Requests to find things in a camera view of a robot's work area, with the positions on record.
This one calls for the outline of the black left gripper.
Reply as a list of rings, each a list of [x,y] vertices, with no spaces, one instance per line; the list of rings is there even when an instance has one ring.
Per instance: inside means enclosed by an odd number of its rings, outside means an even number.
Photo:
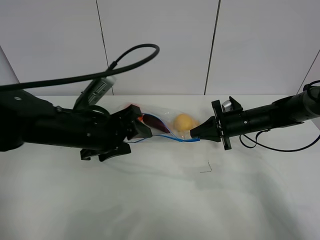
[[[130,105],[110,116],[105,126],[101,127],[102,138],[98,140],[97,149],[88,147],[80,151],[80,157],[83,161],[89,161],[97,156],[99,161],[103,162],[113,157],[127,155],[131,153],[131,148],[125,139],[151,138],[153,136],[151,129],[140,122],[137,117],[140,115],[140,109]]]

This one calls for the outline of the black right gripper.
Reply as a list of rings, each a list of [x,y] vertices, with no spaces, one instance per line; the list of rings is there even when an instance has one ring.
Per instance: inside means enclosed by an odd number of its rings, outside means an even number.
[[[245,111],[223,112],[222,103],[215,100],[211,103],[214,115],[201,125],[190,130],[192,139],[208,140],[220,142],[220,137],[225,150],[230,150],[230,138],[239,136],[246,129],[245,121],[247,116]]]

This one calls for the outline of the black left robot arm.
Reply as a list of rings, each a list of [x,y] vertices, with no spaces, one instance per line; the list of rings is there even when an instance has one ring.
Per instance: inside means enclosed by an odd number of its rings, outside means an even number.
[[[125,140],[151,138],[152,131],[139,121],[136,105],[110,114],[97,105],[68,109],[54,106],[24,90],[0,95],[0,150],[15,150],[25,143],[80,149],[80,157],[100,162],[127,155]]]

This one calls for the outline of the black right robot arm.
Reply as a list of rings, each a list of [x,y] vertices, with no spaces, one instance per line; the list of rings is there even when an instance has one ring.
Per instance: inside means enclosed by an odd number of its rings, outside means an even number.
[[[269,105],[244,110],[242,105],[230,97],[224,103],[211,103],[214,115],[201,125],[190,130],[193,139],[222,142],[230,150],[231,137],[248,133],[268,132],[276,128],[300,125],[320,116],[319,82],[306,84],[297,95],[279,99]]]

